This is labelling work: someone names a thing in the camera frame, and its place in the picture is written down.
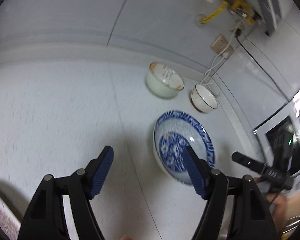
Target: metal screw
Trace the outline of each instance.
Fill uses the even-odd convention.
[[[43,179],[45,181],[49,181],[50,179],[52,179],[52,176],[50,174],[47,174],[46,176],[43,177]]]
[[[78,169],[77,170],[78,175],[83,175],[85,172],[86,172],[85,169]]]
[[[220,171],[219,171],[218,169],[212,169],[212,170],[211,170],[211,173],[212,173],[213,175],[218,176],[218,175],[220,174]]]
[[[243,178],[248,182],[253,180],[253,178],[250,175],[244,175]]]

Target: white wall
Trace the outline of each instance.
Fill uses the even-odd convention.
[[[243,45],[289,98],[295,95],[300,89],[300,11],[295,5],[273,36],[268,37],[263,28],[258,28]],[[213,78],[223,88],[252,140],[252,129],[285,103],[271,80],[242,48]]]
[[[47,41],[109,42],[203,72],[215,56],[210,45],[219,34],[229,38],[235,16],[225,10],[202,28],[195,25],[194,19],[199,13],[211,13],[220,3],[221,0],[5,0],[0,6],[0,48]]]

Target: power cord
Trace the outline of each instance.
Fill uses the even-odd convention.
[[[264,68],[259,64],[259,62],[251,55],[249,51],[242,45],[242,43],[239,41],[238,37],[241,35],[241,29],[237,29],[235,32],[235,38],[237,42],[241,45],[241,47],[250,55],[250,57],[253,58],[253,60],[258,64],[258,66],[263,70],[264,73],[271,79],[271,81],[274,83],[274,85],[277,87],[279,92],[283,95],[283,97],[288,101],[289,98],[286,96],[286,94],[281,90],[281,88],[278,86],[278,84],[274,81],[274,79],[264,70]]]
[[[275,199],[277,198],[277,196],[279,196],[280,191],[277,192],[277,194],[274,196],[273,200],[271,200],[271,202],[269,203],[269,206],[271,206],[271,204],[275,201]]]
[[[203,82],[209,77],[209,74],[211,73],[212,69],[214,69],[215,67],[217,67],[224,59],[226,59],[229,56],[229,53],[226,52],[226,50],[230,47],[231,42],[232,42],[232,40],[234,39],[234,37],[236,35],[236,30],[238,30],[238,29],[235,29],[232,32],[230,40],[229,40],[227,46],[218,55],[215,56],[215,58],[213,59],[213,61],[211,63],[210,68],[204,73],[203,79],[200,81],[200,84],[203,85],[203,86],[209,86],[209,85],[216,86],[218,88],[218,95],[216,95],[216,96],[221,95],[221,90],[220,90],[219,86],[217,84],[215,84],[215,83],[203,83]],[[220,56],[222,56],[222,58],[214,65],[214,62]]]

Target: white cable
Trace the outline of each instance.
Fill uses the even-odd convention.
[[[217,67],[224,59],[226,59],[229,56],[229,53],[226,52],[226,50],[229,48],[229,46],[231,45],[232,40],[234,39],[235,36],[235,32],[237,31],[237,28],[233,30],[230,40],[227,44],[227,46],[218,54],[215,56],[215,58],[213,59],[212,63],[211,63],[211,67],[204,73],[203,75],[203,79],[200,81],[200,84],[202,84],[207,77],[209,76],[210,72],[212,71],[212,69],[214,69],[215,67]],[[216,61],[216,59],[222,55],[222,58],[218,61],[218,63],[216,63],[215,65],[214,62]],[[218,88],[218,95],[216,95],[217,97],[221,95],[221,90],[219,88],[219,86],[217,84],[214,83],[206,83],[206,84],[202,84],[203,86],[209,86],[209,85],[215,85]]]
[[[214,62],[216,61],[216,59],[217,59],[220,55],[222,55],[222,54],[229,48],[229,46],[231,45],[231,42],[232,42],[232,40],[234,39],[236,30],[237,30],[237,29],[235,29],[235,30],[232,32],[231,37],[230,37],[230,40],[229,40],[227,46],[226,46],[226,47],[225,47],[218,55],[216,55],[216,57],[213,59],[213,61],[212,61],[212,63],[211,63],[211,67],[204,73],[203,79],[202,79],[202,81],[200,82],[200,84],[201,84],[203,81],[206,80],[206,78],[209,76],[211,70],[212,70],[213,68],[215,68],[218,64],[220,64],[220,62],[223,60],[223,58],[222,58],[216,65],[213,65]]]
[[[206,78],[209,76],[210,72],[212,71],[212,69],[214,69],[215,67],[217,67],[222,61],[223,61],[223,57],[221,60],[219,60],[218,63],[216,63],[213,67],[209,68],[205,73],[204,73],[204,76],[203,76],[203,79],[202,81],[200,82],[200,84],[206,80]]]

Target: blue gripper pad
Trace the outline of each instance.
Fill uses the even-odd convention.
[[[103,159],[91,180],[91,188],[90,188],[91,199],[94,198],[95,195],[98,195],[100,193],[102,185],[105,182],[106,176],[108,174],[108,171],[111,167],[114,158],[113,148],[109,147],[105,155],[104,156],[101,155],[103,155],[103,153],[101,153],[98,158],[103,157]]]
[[[205,179],[201,176],[197,166],[195,165],[192,157],[190,156],[186,148],[182,151],[181,156],[183,158],[183,162],[187,168],[196,193],[204,199],[206,197]]]

